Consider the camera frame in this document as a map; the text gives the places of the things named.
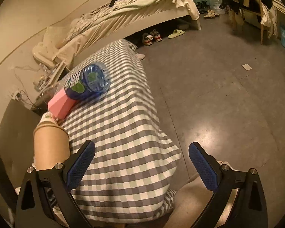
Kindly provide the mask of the pink box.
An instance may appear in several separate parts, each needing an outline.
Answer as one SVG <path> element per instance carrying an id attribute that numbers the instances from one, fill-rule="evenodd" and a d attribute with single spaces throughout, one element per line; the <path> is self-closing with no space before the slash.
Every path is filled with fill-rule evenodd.
<path id="1" fill-rule="evenodd" d="M 48 102 L 48 111 L 58 119 L 63 120 L 77 101 L 67 96 L 65 89 L 60 89 Z"/>

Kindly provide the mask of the wooden chair with clothes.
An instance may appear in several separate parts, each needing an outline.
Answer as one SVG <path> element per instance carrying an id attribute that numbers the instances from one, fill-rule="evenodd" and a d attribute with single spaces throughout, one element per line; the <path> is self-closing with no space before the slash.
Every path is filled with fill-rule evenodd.
<path id="1" fill-rule="evenodd" d="M 278 34 L 276 9 L 274 0 L 222 0 L 220 8 L 229 7 L 234 15 L 241 10 L 248 11 L 258 17 L 261 28 L 261 37 L 264 37 L 264 29 L 267 28 L 267 36 L 270 38 Z"/>

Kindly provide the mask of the white nightstand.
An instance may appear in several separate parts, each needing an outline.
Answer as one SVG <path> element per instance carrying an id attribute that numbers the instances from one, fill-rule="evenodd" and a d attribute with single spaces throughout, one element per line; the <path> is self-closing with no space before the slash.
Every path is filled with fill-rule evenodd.
<path id="1" fill-rule="evenodd" d="M 51 70 L 45 65 L 41 64 L 41 66 L 45 68 L 45 73 L 33 82 L 34 88 L 38 92 L 44 91 L 47 87 L 60 81 L 70 71 L 64 62 L 56 64 Z"/>

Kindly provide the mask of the large water bottle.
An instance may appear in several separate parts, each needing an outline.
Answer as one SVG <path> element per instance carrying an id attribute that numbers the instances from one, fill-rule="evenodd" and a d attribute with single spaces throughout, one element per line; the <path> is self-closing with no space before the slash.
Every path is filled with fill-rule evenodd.
<path id="1" fill-rule="evenodd" d="M 220 8 L 222 0 L 210 0 L 210 9 L 214 10 L 218 14 L 224 14 L 224 9 Z"/>

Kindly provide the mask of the white bed frame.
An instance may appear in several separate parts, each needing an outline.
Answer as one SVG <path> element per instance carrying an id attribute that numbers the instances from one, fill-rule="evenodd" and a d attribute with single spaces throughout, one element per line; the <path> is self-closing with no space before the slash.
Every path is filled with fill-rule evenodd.
<path id="1" fill-rule="evenodd" d="M 81 8 L 90 12 L 110 3 L 110 1 L 88 0 Z M 124 39 L 143 29 L 187 15 L 193 21 L 197 21 L 200 17 L 193 0 L 162 0 L 148 7 L 125 12 L 105 20 L 66 43 L 64 39 L 70 30 L 70 26 L 78 20 L 78 18 L 70 14 L 67 18 L 52 25 L 63 27 L 63 36 L 56 44 L 58 52 L 53 59 L 54 63 L 64 62 L 68 68 L 73 68 L 73 58 L 86 49 L 96 52 L 115 40 Z"/>

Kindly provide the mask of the paper scrap on floor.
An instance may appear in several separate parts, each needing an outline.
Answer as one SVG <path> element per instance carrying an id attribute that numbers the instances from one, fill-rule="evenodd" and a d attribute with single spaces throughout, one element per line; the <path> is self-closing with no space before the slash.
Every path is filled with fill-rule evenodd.
<path id="1" fill-rule="evenodd" d="M 245 70 L 251 70 L 251 66 L 249 66 L 249 64 L 243 64 L 242 67 L 245 69 Z"/>

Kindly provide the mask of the cream headboard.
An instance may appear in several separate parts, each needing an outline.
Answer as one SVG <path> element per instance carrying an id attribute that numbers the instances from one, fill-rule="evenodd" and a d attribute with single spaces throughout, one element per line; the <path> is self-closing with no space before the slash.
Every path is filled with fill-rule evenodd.
<path id="1" fill-rule="evenodd" d="M 37 43 L 32 49 L 35 60 L 44 64 L 49 69 L 55 67 L 53 59 L 58 52 L 56 44 L 60 41 L 61 36 L 63 36 L 63 27 L 47 27 L 42 41 Z"/>

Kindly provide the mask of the clear glass cup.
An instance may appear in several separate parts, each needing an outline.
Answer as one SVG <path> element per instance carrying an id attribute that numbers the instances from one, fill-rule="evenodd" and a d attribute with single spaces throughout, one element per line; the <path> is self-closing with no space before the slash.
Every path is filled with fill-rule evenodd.
<path id="1" fill-rule="evenodd" d="M 48 102 L 60 89 L 61 87 L 59 87 L 58 85 L 51 85 L 45 88 L 45 90 L 41 92 L 40 98 L 38 100 L 38 106 L 42 109 L 47 108 Z"/>

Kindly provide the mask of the grey slipper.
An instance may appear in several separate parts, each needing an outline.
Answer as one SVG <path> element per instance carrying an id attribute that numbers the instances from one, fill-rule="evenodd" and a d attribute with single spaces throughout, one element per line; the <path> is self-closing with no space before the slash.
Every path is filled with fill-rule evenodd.
<path id="1" fill-rule="evenodd" d="M 143 60 L 146 56 L 144 54 L 135 54 L 139 60 Z"/>

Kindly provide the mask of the patterned duvet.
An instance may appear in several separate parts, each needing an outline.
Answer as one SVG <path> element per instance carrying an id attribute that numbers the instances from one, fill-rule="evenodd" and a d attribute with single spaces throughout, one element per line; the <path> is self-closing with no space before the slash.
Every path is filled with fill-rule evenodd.
<path id="1" fill-rule="evenodd" d="M 64 42 L 69 42 L 77 35 L 114 16 L 142 9 L 160 1 L 162 0 L 111 0 L 110 3 L 81 15 L 77 22 L 70 26 Z"/>

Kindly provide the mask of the red white sneaker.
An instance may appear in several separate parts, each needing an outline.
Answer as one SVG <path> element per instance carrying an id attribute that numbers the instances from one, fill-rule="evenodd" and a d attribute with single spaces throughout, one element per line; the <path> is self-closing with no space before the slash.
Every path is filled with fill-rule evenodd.
<path id="1" fill-rule="evenodd" d="M 142 43 L 146 46 L 151 46 L 153 44 L 153 36 L 148 33 L 144 33 L 142 35 Z"/>
<path id="2" fill-rule="evenodd" d="M 153 36 L 153 39 L 156 42 L 161 42 L 162 41 L 161 35 L 159 34 L 159 32 L 157 30 L 154 29 L 153 31 L 151 31 L 150 35 Z"/>

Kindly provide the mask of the blue wet wipes pack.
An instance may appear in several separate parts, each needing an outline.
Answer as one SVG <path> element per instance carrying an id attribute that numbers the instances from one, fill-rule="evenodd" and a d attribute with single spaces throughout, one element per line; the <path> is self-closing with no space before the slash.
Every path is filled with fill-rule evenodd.
<path id="1" fill-rule="evenodd" d="M 64 91 L 70 99 L 85 100 L 106 93 L 110 85 L 107 68 L 100 62 L 91 62 L 67 78 Z"/>

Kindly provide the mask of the yellow-green slipper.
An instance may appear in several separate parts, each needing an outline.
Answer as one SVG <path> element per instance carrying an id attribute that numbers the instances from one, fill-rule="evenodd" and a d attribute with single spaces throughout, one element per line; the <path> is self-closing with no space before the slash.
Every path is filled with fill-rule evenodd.
<path id="1" fill-rule="evenodd" d="M 176 29 L 176 30 L 173 31 L 172 34 L 170 34 L 170 35 L 168 36 L 168 38 L 169 38 L 169 39 L 173 39 L 173 38 L 176 38 L 176 37 L 178 37 L 178 36 L 183 35 L 184 33 L 185 33 L 184 30 Z"/>

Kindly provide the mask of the wall power strip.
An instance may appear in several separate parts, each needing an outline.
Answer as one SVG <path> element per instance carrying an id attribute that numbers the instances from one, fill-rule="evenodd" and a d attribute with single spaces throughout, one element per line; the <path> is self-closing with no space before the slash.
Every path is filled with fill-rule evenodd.
<path id="1" fill-rule="evenodd" d="M 16 101 L 18 101 L 20 98 L 21 98 L 21 91 L 20 90 L 15 90 L 15 91 L 12 91 L 11 92 L 11 98 L 13 99 L 13 100 L 16 100 Z"/>

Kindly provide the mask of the checkered grey white tablecloth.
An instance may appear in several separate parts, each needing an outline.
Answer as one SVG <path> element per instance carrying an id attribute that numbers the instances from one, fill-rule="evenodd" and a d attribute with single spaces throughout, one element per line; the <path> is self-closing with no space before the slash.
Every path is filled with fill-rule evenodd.
<path id="1" fill-rule="evenodd" d="M 139 223 L 172 210 L 170 182 L 181 158 L 176 144 L 160 129 L 154 99 L 136 46 L 120 39 L 82 61 L 72 72 L 100 62 L 109 72 L 108 92 L 72 108 L 60 125 L 70 151 L 87 140 L 96 154 L 71 193 L 90 220 Z"/>

